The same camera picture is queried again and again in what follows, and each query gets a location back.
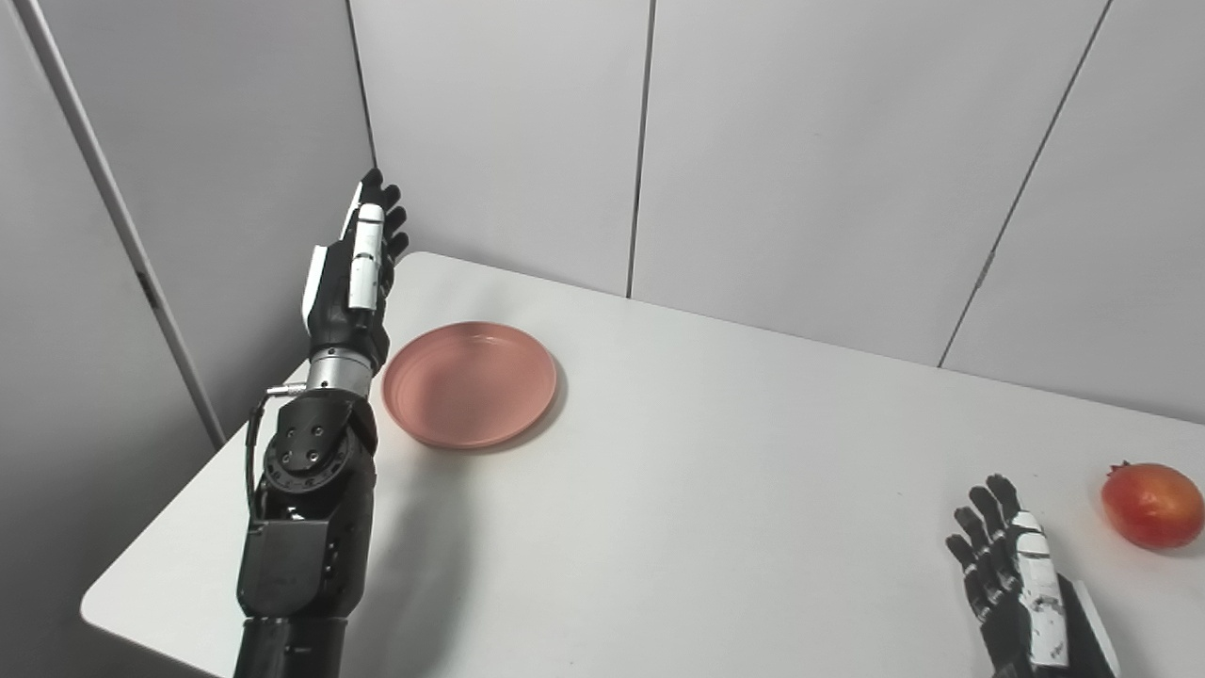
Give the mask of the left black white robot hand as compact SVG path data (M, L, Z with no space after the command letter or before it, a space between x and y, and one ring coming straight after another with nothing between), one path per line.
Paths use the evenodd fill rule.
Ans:
M389 352L383 326L396 261L408 248L402 226L408 212L401 191L378 167L359 179L343 229L331 244L317 246L301 303L310 355L349 352L378 373Z

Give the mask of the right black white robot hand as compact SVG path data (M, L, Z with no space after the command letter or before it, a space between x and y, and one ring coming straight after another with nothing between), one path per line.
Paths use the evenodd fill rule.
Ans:
M1045 529L1006 476L991 474L953 511L945 546L995 677L1119 677L1119 661L1084 583L1054 561Z

